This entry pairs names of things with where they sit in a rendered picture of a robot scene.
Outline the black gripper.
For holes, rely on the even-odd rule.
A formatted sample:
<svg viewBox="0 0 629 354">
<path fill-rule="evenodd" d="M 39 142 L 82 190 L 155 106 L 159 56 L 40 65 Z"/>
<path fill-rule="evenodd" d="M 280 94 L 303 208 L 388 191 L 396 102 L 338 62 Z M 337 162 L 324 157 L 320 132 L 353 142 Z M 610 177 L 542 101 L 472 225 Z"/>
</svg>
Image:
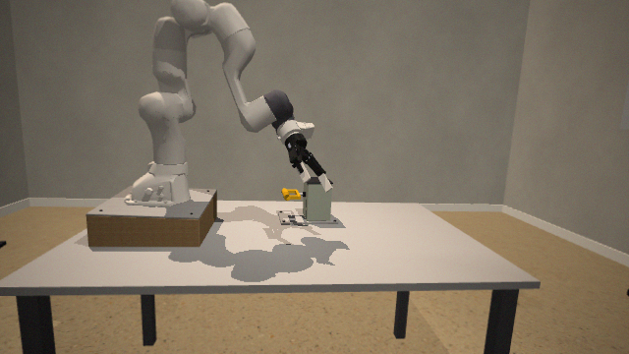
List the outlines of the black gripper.
<svg viewBox="0 0 629 354">
<path fill-rule="evenodd" d="M 296 167 L 302 181 L 307 183 L 311 180 L 311 176 L 309 175 L 305 165 L 307 164 L 312 171 L 317 175 L 322 187 L 327 193 L 332 189 L 331 184 L 329 183 L 327 177 L 325 176 L 326 171 L 319 165 L 319 163 L 314 158 L 313 154 L 306 149 L 307 141 L 303 134 L 296 133 L 289 136 L 285 141 L 285 147 L 288 149 L 290 162 L 293 164 L 293 168 Z M 302 162 L 304 161 L 304 163 Z M 307 161 L 306 161 L 307 160 Z"/>
</svg>

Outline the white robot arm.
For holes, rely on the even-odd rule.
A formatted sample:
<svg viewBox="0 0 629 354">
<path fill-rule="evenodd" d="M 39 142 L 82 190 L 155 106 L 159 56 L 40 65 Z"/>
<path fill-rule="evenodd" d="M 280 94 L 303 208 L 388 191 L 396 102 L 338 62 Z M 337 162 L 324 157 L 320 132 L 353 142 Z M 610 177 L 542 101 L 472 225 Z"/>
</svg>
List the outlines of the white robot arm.
<svg viewBox="0 0 629 354">
<path fill-rule="evenodd" d="M 247 131 L 257 133 L 271 124 L 285 146 L 289 136 L 300 133 L 307 140 L 315 129 L 313 123 L 295 121 L 293 105 L 279 89 L 247 102 L 240 78 L 256 52 L 256 42 L 232 4 L 210 7 L 203 0 L 172 0 L 170 9 L 175 20 L 158 19 L 152 42 L 152 73 L 161 92 L 143 96 L 138 107 L 151 132 L 154 162 L 134 183 L 126 205 L 171 207 L 191 199 L 186 141 L 179 128 L 197 109 L 187 80 L 190 37 L 213 32 L 218 38 L 224 51 L 224 75 Z"/>
</svg>

